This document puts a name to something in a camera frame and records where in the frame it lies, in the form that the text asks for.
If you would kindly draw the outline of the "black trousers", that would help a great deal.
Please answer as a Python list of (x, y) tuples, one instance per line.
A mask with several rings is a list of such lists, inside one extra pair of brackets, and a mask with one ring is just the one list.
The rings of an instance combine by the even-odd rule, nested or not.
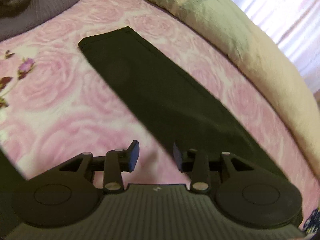
[(168, 151), (231, 152), (278, 176), (283, 171), (229, 110), (130, 27), (83, 38), (79, 49), (128, 109)]

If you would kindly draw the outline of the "pink rose bed sheet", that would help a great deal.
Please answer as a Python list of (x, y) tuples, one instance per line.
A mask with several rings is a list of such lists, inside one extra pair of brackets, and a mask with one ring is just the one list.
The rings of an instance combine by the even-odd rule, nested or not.
[(87, 36), (129, 26), (218, 98), (303, 196), (308, 217), (319, 183), (275, 111), (211, 44), (144, 0), (81, 0), (59, 16), (1, 43), (1, 147), (26, 177), (82, 153), (103, 155), (140, 143), (125, 183), (189, 183), (170, 155), (85, 60)]

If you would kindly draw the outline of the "navy floral storage bag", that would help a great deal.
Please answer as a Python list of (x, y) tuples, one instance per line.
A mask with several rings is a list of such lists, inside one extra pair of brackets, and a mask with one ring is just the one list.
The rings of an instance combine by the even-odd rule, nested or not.
[(303, 231), (307, 234), (313, 234), (319, 232), (319, 225), (320, 225), (320, 209), (317, 207), (308, 217), (303, 225)]

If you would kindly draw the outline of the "cream grey leaf quilt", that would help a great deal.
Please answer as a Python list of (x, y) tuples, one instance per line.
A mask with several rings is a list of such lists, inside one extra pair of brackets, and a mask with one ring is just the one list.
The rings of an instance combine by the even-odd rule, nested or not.
[(231, 0), (148, 0), (221, 50), (255, 85), (319, 175), (319, 108), (296, 67)]

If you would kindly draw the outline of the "white window curtain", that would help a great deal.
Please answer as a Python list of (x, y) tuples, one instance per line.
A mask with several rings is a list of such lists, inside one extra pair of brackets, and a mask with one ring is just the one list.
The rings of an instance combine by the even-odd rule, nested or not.
[(232, 0), (319, 90), (319, 0)]

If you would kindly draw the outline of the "grey purple garment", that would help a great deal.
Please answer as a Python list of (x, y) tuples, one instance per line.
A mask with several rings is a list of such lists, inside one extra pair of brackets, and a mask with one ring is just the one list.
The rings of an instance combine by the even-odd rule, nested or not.
[(1, 0), (1, 41), (54, 18), (80, 0)]

